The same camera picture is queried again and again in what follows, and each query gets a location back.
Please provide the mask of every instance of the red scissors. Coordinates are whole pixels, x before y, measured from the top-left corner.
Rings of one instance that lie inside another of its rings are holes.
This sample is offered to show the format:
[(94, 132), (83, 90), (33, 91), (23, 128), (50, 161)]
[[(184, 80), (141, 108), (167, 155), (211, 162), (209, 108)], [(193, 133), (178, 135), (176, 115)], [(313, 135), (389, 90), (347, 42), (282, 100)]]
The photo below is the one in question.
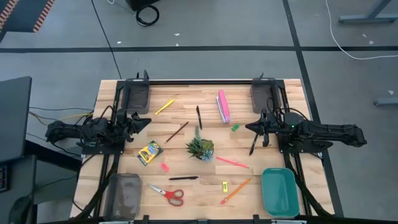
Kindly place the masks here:
[(169, 201), (169, 204), (173, 206), (181, 206), (184, 203), (184, 201), (181, 199), (182, 196), (184, 196), (184, 192), (180, 189), (175, 190), (173, 192), (168, 192), (152, 184), (149, 184), (149, 187), (151, 187), (152, 189), (154, 189), (155, 191), (166, 197), (167, 200)]

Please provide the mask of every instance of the green plant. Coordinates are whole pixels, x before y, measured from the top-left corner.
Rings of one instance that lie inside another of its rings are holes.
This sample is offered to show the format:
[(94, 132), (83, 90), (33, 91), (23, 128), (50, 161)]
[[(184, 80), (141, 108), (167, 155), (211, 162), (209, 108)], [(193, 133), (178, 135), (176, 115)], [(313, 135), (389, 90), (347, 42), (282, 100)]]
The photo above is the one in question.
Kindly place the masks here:
[(202, 139), (199, 133), (199, 127), (195, 127), (195, 137), (189, 144), (187, 152), (191, 153), (191, 157), (197, 157), (204, 161), (209, 161), (213, 156), (214, 144), (211, 140)]

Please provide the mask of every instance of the orange striped bar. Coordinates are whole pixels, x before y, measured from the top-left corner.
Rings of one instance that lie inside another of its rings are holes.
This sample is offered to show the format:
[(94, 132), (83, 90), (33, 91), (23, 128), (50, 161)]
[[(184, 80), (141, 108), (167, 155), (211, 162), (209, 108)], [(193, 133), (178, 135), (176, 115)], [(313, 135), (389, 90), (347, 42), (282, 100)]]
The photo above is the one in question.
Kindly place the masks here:
[(2, 28), (6, 24), (8, 17), (10, 17), (18, 2), (19, 0), (9, 0), (6, 4), (6, 7), (0, 13), (0, 33), (2, 32)]
[(35, 26), (33, 27), (33, 32), (39, 31), (42, 27), (45, 17), (49, 14), (52, 5), (54, 4), (54, 0), (48, 0), (44, 6), (42, 13), (40, 14), (39, 18), (37, 19)]

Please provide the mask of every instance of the wooden table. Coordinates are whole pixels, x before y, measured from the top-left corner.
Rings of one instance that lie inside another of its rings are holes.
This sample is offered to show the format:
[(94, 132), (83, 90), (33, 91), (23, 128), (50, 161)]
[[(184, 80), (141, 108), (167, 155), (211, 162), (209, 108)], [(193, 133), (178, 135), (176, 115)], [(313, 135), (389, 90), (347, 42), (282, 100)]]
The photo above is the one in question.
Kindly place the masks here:
[[(299, 79), (284, 80), (287, 98), (291, 108), (300, 110), (309, 117), (307, 102)], [(116, 89), (116, 80), (101, 82), (94, 117), (99, 116), (106, 106), (112, 105)], [(142, 118), (152, 118), (141, 133), (133, 135), (134, 142), (126, 143), (124, 154), (120, 157), (119, 173), (138, 174), (142, 179), (140, 213), (141, 220), (149, 215), (151, 220), (196, 220), (196, 219), (252, 219), (254, 214), (260, 218), (271, 218), (263, 209), (260, 175), (266, 168), (284, 167), (276, 136), (270, 134), (269, 147), (262, 147), (259, 139), (254, 154), (249, 150), (255, 133), (246, 129), (245, 124), (257, 121), (259, 114), (252, 112), (250, 85), (151, 85), (150, 109)], [(218, 90), (223, 89), (228, 100), (231, 122), (223, 124), (216, 104)], [(170, 99), (174, 103), (158, 115), (155, 112)], [(250, 169), (212, 159), (210, 162), (190, 158), (186, 145), (194, 138), (195, 125), (198, 125), (196, 106), (199, 105), (203, 130), (202, 138), (211, 139), (215, 145), (213, 156), (220, 156), (246, 164)], [(111, 111), (105, 114), (108, 118)], [(185, 122), (183, 128), (172, 140), (170, 137)], [(232, 132), (235, 124), (241, 127)], [(164, 152), (144, 167), (137, 158), (137, 152), (146, 144), (155, 140)], [(321, 203), (323, 208), (333, 213), (333, 206), (325, 178), (322, 162), (311, 154), (301, 154), (303, 172), (308, 189)], [(75, 194), (75, 202), (84, 207), (98, 187), (103, 156), (97, 155), (88, 161), (80, 171)], [(164, 162), (170, 167), (165, 173), (160, 167)], [(170, 177), (197, 175), (197, 180), (171, 181)], [(225, 205), (220, 202), (242, 184), (247, 178), (253, 179)], [(228, 193), (223, 193), (221, 183), (228, 182)], [(165, 190), (182, 189), (185, 192), (182, 207), (173, 207), (166, 198), (148, 187), (154, 184)], [(298, 189), (300, 203), (301, 193)], [(80, 211), (73, 206), (71, 217)]]

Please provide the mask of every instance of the concrete floor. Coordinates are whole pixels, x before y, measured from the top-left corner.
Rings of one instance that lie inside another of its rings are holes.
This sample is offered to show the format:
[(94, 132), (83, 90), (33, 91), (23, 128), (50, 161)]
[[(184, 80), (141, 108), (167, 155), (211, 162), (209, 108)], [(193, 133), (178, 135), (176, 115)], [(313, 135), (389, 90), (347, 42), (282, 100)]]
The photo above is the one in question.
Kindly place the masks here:
[[(161, 0), (160, 20), (140, 27), (134, 13), (106, 0), (94, 0), (113, 47), (269, 45), (293, 46), (282, 1)], [(126, 7), (123, 0), (116, 2)], [(341, 26), (339, 15), (363, 14), (377, 0), (333, 0), (333, 30), (344, 46), (398, 45), (394, 24)], [(301, 46), (334, 46), (324, 1), (289, 0)], [(386, 13), (398, 13), (392, 1)], [(143, 17), (150, 16), (143, 12)], [(36, 34), (7, 33), (1, 48), (107, 47), (90, 0), (57, 0)], [(358, 57), (398, 52), (350, 52)], [(355, 123), (368, 145), (335, 144), (330, 150), (341, 204), (346, 217), (398, 220), (398, 152), (395, 142), (397, 106), (377, 108), (373, 100), (398, 94), (398, 58), (357, 61), (342, 52), (304, 52), (308, 76), (323, 123)], [(302, 78), (295, 52), (195, 51), (115, 53), (123, 78), (146, 69), (151, 78)], [(117, 79), (109, 52), (0, 54), (0, 79), (33, 78), (31, 106), (92, 108), (100, 80)], [(61, 118), (76, 111), (38, 111)], [(29, 118), (28, 132), (44, 136), (45, 127)], [(46, 143), (28, 136), (31, 141)], [(48, 169), (45, 164), (39, 170)], [(74, 174), (64, 170), (38, 177), (44, 184)], [(38, 200), (58, 199), (39, 206), (39, 222), (65, 220), (72, 206), (75, 180), (48, 186)]]

